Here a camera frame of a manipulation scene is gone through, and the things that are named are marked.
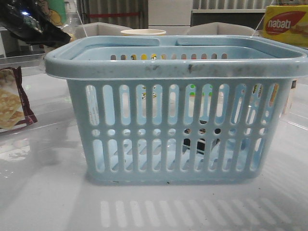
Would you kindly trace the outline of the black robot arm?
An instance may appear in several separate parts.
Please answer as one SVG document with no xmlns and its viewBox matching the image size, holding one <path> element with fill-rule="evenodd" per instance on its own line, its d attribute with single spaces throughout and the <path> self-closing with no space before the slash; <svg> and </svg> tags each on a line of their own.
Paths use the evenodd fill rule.
<svg viewBox="0 0 308 231">
<path fill-rule="evenodd" d="M 71 37 L 52 24 L 34 0 L 2 0 L 0 25 L 13 37 L 30 45 L 61 47 Z"/>
</svg>

